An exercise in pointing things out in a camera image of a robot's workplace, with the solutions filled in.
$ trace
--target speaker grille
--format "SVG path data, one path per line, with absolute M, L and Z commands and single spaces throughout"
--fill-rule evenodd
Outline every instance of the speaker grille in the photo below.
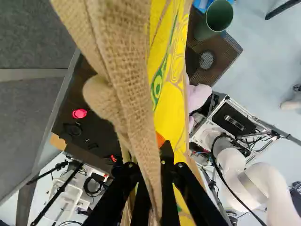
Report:
M 190 83 L 213 86 L 241 54 L 241 46 L 226 32 L 205 41 L 193 37 L 193 28 L 203 17 L 191 7 L 185 51 L 186 72 Z

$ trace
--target blue object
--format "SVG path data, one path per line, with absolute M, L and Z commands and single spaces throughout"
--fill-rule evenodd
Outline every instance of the blue object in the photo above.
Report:
M 192 5 L 197 8 L 202 13 L 206 13 L 208 7 L 214 0 L 194 0 Z M 231 4 L 234 3 L 234 0 L 227 0 Z

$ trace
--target red button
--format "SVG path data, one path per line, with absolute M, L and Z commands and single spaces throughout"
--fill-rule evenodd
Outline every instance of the red button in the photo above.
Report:
M 72 116 L 75 119 L 82 119 L 87 115 L 87 111 L 85 109 L 77 109 L 72 112 Z

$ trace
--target gray carpet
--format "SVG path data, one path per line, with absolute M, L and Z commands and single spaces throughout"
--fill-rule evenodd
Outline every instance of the gray carpet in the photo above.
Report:
M 74 50 L 49 0 L 0 0 L 0 68 L 68 68 Z
M 0 82 L 0 200 L 31 173 L 62 82 Z

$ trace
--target green cylinder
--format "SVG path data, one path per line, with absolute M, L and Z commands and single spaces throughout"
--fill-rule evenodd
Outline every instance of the green cylinder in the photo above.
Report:
M 227 0 L 215 0 L 194 28 L 194 38 L 204 41 L 224 31 L 232 22 L 233 8 Z

